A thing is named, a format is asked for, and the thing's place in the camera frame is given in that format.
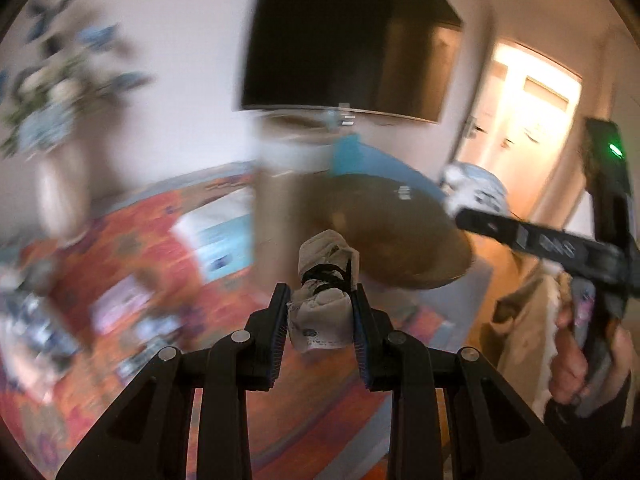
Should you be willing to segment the right hand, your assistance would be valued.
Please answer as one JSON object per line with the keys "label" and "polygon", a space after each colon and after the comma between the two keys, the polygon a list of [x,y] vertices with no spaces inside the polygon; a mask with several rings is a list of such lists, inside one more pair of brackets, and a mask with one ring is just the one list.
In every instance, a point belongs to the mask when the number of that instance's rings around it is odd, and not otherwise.
{"label": "right hand", "polygon": [[[549,391],[561,405],[571,404],[578,396],[590,396],[587,386],[588,363],[572,332],[573,308],[568,302],[556,318],[555,349],[552,359]],[[628,330],[617,327],[611,344],[612,365],[598,394],[592,397],[596,407],[613,401],[634,366],[634,344]]]}

